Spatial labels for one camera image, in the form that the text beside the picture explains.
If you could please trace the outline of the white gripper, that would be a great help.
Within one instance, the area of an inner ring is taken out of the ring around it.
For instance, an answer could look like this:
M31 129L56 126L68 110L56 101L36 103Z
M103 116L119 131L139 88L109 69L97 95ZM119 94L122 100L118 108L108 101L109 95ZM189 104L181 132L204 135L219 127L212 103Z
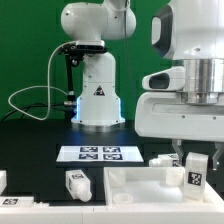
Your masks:
M135 131L142 137L173 139L179 164L184 156L181 140L216 142L212 157L216 170L224 153L224 143L220 143L224 142L224 106L188 105L176 92L146 92L137 103Z

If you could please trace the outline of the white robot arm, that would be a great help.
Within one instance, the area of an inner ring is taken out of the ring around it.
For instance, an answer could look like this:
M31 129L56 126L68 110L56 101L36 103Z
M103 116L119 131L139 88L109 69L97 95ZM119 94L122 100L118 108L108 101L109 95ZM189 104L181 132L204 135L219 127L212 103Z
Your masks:
M114 57L108 40L131 36L136 18L130 0L70 3L61 25L71 42L62 48L68 68L82 66L83 90L70 94L73 122L88 129L124 123L115 93ZM168 138L176 151L184 140L210 141L224 153L224 0L170 0L151 20L151 44L173 62L147 75L137 102L135 130Z

